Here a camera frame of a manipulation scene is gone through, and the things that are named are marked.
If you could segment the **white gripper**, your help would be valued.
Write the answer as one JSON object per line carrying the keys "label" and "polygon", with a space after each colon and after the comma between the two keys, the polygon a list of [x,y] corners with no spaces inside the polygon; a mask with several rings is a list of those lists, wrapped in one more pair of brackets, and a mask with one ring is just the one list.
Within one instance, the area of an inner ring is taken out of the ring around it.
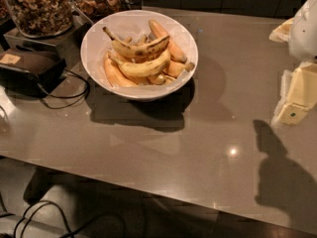
{"label": "white gripper", "polygon": [[271,31],[271,41],[288,42],[289,52],[302,62],[281,77],[280,99],[272,125],[299,124],[317,104],[317,0],[307,0],[290,18]]}

